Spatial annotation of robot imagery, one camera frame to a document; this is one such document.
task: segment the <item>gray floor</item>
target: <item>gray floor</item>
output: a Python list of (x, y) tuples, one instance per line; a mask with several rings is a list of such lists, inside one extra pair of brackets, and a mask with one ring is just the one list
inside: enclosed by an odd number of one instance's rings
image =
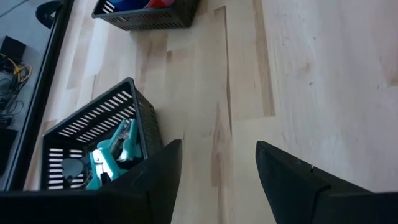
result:
[[(0, 16), (23, 1), (24, 0), (0, 0)], [(24, 102), (24, 107), (22, 111), (14, 117), (14, 121), (9, 127), (9, 129), (18, 131), (17, 139), (14, 141), (14, 146), (9, 156), (10, 158), (14, 156), (19, 142), (21, 130), (25, 123), (25, 117), (31, 101), (32, 92), (42, 64), (42, 58), (50, 37), (50, 30), (43, 26), (35, 17), (37, 6), (48, 1), (49, 0), (30, 0), (15, 8), (5, 16), (0, 17), (0, 44), (3, 42), (6, 35), (26, 44), (27, 47), (23, 60), (24, 63), (28, 63), (33, 67), (33, 72), (29, 81), (18, 96), (18, 100)], [(0, 80), (9, 77), (10, 74), (0, 73)], [(10, 161), (11, 160), (9, 159), (6, 174), (9, 172), (11, 167)], [(3, 189), (6, 184), (5, 180), (6, 175), (0, 178), (0, 190)]]

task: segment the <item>black metal frame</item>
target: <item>black metal frame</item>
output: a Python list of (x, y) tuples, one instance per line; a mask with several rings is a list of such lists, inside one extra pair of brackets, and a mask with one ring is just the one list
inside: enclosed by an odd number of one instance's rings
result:
[(24, 187), (74, 1), (65, 0), (55, 20), (17, 151), (10, 172), (6, 174), (5, 190), (22, 190)]

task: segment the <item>wood grain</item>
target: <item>wood grain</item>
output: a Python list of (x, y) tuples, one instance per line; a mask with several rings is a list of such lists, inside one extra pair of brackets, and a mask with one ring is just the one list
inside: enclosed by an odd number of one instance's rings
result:
[(91, 20), (91, 4), (73, 8), (43, 126), (133, 77), (164, 143), (183, 139), (172, 223), (275, 223), (260, 140), (366, 189), (398, 190), (395, 0), (207, 0), (189, 29), (130, 33)]

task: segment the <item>teal object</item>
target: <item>teal object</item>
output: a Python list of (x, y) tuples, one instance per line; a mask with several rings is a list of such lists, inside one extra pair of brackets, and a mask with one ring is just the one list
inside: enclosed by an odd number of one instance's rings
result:
[[(123, 139), (127, 130), (128, 138), (121, 143), (121, 139)], [(129, 122), (124, 120), (120, 123), (111, 139), (101, 141), (97, 144), (98, 149), (90, 153), (92, 179), (86, 187), (87, 190), (97, 190), (102, 186), (102, 173), (107, 173), (111, 181), (126, 173), (128, 170), (120, 169), (117, 161), (125, 162), (128, 160), (132, 161), (135, 158), (142, 158), (141, 146), (137, 143), (137, 138), (137, 121), (135, 119), (129, 120)], [(115, 152), (121, 146), (123, 149), (119, 157), (115, 158)]]

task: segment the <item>slotted basket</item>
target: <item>slotted basket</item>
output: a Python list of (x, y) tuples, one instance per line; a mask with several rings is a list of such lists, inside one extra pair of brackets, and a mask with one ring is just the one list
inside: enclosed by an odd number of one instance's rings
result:
[(44, 134), (40, 189), (79, 189), (86, 174), (69, 184), (63, 179), (61, 162), (96, 149), (129, 118), (137, 119), (143, 159), (159, 152), (163, 144), (154, 107), (136, 89), (134, 80), (126, 78)]
[(200, 0), (175, 0), (162, 9), (118, 11), (109, 1), (99, 0), (92, 18), (101, 18), (126, 31), (184, 28), (192, 25)]

